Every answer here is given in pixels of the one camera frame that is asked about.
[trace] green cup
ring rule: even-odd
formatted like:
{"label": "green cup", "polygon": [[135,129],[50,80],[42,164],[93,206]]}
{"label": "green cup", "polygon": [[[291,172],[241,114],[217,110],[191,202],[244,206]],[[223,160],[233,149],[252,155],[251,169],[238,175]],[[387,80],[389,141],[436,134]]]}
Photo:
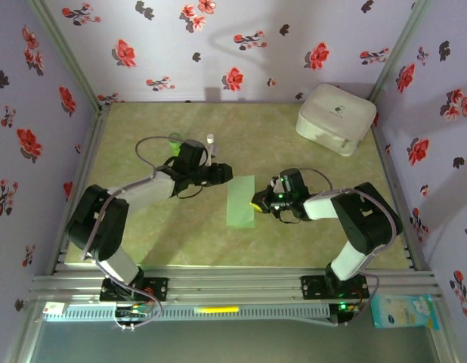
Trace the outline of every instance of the green cup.
{"label": "green cup", "polygon": [[168,142],[170,144],[170,147],[172,148],[172,155],[174,157],[177,157],[180,153],[180,146],[181,144],[183,144],[183,141],[171,140],[170,138],[177,138],[179,140],[183,140],[183,138],[181,138],[181,135],[177,132],[173,132],[172,134],[168,135],[168,137]]}

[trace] floral wallpaper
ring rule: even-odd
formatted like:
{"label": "floral wallpaper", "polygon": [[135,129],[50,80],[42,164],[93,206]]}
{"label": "floral wallpaper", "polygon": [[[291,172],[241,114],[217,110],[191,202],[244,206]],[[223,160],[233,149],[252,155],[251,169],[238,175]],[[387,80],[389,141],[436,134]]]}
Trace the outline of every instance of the floral wallpaper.
{"label": "floral wallpaper", "polygon": [[47,273],[93,114],[27,3],[0,2],[0,362]]}
{"label": "floral wallpaper", "polygon": [[367,97],[413,0],[45,4],[102,104],[303,102],[322,82]]}
{"label": "floral wallpaper", "polygon": [[434,0],[378,99],[375,130],[389,146],[384,158],[406,200],[406,229],[444,291],[467,361],[467,33],[461,29],[467,29],[467,0]]}

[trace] white plastic container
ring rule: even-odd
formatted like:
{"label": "white plastic container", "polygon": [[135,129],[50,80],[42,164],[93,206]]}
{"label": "white plastic container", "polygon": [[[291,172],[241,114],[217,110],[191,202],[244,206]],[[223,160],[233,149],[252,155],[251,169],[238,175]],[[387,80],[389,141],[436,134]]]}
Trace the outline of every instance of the white plastic container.
{"label": "white plastic container", "polygon": [[299,110],[295,130],[300,136],[349,157],[370,129],[375,115],[373,103],[323,83]]}

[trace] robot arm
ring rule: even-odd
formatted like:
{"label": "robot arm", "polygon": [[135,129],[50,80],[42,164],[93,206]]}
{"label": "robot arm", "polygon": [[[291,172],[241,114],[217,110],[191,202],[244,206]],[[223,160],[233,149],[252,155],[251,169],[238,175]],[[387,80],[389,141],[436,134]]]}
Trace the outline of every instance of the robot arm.
{"label": "robot arm", "polygon": [[[87,249],[88,256],[116,280],[128,286],[144,289],[142,270],[121,248],[126,218],[128,214],[151,203],[178,196],[190,185],[210,187],[231,180],[232,168],[227,164],[209,162],[210,153],[207,151],[205,155],[205,152],[206,148],[203,144],[186,140],[180,146],[177,157],[170,158],[163,166],[157,168],[157,174],[151,182],[114,197],[101,216],[99,228],[91,246]],[[82,195],[66,227],[69,240],[81,250],[86,248],[101,208],[117,190],[118,188],[108,190],[92,185]],[[137,294],[121,291],[120,287],[114,288],[124,299],[143,299]]]}
{"label": "robot arm", "polygon": [[[262,213],[272,213],[281,222],[281,213],[286,210],[299,221],[339,219],[348,242],[326,267],[326,285],[332,291],[340,290],[344,281],[356,276],[386,247],[393,235],[392,222],[396,235],[402,232],[400,219],[370,183],[313,195],[299,169],[287,169],[273,177],[265,190],[254,195],[251,204]],[[389,213],[391,221],[379,206]]]}

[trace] green cloth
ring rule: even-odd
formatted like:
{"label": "green cloth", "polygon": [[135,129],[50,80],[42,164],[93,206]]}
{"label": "green cloth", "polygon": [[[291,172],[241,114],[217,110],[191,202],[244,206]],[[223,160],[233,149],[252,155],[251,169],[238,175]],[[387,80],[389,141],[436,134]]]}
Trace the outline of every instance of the green cloth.
{"label": "green cloth", "polygon": [[254,228],[254,208],[249,204],[255,193],[255,176],[236,176],[227,183],[227,226]]}

